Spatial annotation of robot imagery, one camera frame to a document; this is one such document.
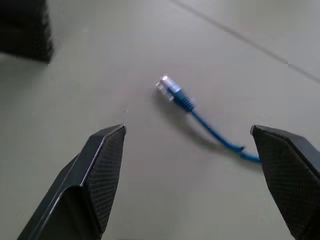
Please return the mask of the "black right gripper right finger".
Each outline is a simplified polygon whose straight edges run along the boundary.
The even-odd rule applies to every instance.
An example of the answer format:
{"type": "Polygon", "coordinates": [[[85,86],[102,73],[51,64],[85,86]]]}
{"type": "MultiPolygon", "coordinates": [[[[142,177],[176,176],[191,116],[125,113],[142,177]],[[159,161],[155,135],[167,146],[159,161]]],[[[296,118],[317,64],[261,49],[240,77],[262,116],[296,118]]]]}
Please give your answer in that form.
{"type": "Polygon", "coordinates": [[[253,125],[265,181],[295,240],[320,240],[320,151],[303,136],[253,125]]]}

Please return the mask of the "small black box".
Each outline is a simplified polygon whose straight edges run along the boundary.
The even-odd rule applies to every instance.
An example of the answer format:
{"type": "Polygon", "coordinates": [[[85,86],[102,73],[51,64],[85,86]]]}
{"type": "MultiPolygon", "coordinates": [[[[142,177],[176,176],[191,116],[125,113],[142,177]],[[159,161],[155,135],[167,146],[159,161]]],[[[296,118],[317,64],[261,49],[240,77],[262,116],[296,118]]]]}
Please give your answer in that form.
{"type": "Polygon", "coordinates": [[[0,53],[51,62],[54,45],[47,0],[0,0],[0,53]]]}

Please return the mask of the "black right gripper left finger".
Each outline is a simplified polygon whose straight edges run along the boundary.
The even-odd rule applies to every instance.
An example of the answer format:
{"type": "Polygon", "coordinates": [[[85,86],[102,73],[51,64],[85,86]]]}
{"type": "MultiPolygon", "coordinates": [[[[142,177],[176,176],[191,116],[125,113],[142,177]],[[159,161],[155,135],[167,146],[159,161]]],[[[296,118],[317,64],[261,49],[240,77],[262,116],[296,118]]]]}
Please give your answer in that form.
{"type": "Polygon", "coordinates": [[[91,135],[59,172],[17,240],[101,240],[115,200],[126,125],[91,135]]]}

